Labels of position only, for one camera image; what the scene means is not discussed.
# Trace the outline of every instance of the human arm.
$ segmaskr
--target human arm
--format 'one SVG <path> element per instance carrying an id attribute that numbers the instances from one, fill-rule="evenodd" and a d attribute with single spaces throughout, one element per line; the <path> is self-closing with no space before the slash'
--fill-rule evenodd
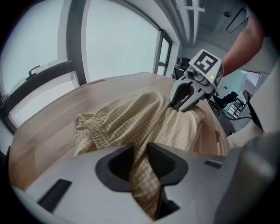
<path id="1" fill-rule="evenodd" d="M 224 76 L 250 61 L 262 48 L 265 32 L 259 21 L 248 18 L 246 28 L 239 34 L 233 46 L 222 60 Z"/>

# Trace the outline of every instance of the black cable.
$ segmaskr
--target black cable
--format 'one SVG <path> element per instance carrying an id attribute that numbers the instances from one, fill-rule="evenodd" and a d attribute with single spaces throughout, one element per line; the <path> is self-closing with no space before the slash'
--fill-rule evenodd
<path id="1" fill-rule="evenodd" d="M 219 107 L 219 105 L 217 104 L 217 102 L 216 102 L 216 100 L 215 100 L 215 97 L 213 97 L 213 99 L 214 99 L 214 101 L 215 101 L 215 104 L 216 104 L 217 108 L 219 108 L 219 110 L 221 111 L 222 115 L 223 115 L 226 119 L 232 120 L 232 121 L 236 121 L 236 120 L 240 120 L 240 119 L 244 119 L 244 118 L 252 119 L 252 117 L 229 118 L 228 116 L 226 116 L 226 115 L 224 114 L 223 109 L 221 109 L 221 108 Z"/>

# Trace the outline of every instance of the wooden tabletop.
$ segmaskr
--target wooden tabletop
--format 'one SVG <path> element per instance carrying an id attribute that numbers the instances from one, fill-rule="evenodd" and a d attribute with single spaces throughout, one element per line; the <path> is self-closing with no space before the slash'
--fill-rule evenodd
<path id="1" fill-rule="evenodd" d="M 151 73 L 106 78 L 85 84 L 58 98 L 24 122 L 16 131 L 10 149 L 9 178 L 22 190 L 45 170 L 74 154 L 74 120 L 79 113 L 96 112 L 109 102 L 145 86 L 170 95 L 175 80 Z M 206 114 L 195 151 L 227 155 L 226 135 L 206 100 L 197 104 Z M 210 132 L 216 140 L 206 142 Z"/>

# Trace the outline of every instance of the window pane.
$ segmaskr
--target window pane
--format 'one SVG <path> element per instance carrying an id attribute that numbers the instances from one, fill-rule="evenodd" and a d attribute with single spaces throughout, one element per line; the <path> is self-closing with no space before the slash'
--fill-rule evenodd
<path id="1" fill-rule="evenodd" d="M 38 3 L 26 12 L 13 29 L 0 58 L 0 86 L 3 95 L 24 83 L 29 70 L 35 66 L 58 59 L 62 6 L 63 0 Z"/>
<path id="2" fill-rule="evenodd" d="M 78 86 L 76 72 L 59 76 L 40 86 L 20 101 L 10 112 L 10 118 L 16 126 L 20 126 L 45 106 Z"/>
<path id="3" fill-rule="evenodd" d="M 166 63 L 168 47 L 169 47 L 169 44 L 163 38 L 162 39 L 162 46 L 161 46 L 161 56 L 160 56 L 159 62 Z"/>
<path id="4" fill-rule="evenodd" d="M 165 72 L 165 67 L 159 66 L 158 69 L 157 69 L 157 74 L 158 75 L 163 75 L 164 72 Z"/>
<path id="5" fill-rule="evenodd" d="M 158 30 L 111 1 L 92 1 L 86 26 L 87 82 L 153 72 Z"/>

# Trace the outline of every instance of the checkered cloth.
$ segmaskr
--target checkered cloth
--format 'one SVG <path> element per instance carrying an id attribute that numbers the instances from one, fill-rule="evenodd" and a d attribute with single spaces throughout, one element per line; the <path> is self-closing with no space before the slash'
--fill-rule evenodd
<path id="1" fill-rule="evenodd" d="M 203 111 L 194 106 L 184 113 L 169 107 L 169 97 L 145 87 L 110 103 L 96 114 L 80 114 L 75 121 L 75 155 L 108 146 L 134 143 L 129 182 L 133 197 L 155 218 L 161 184 L 147 157 L 149 142 L 192 150 Z"/>

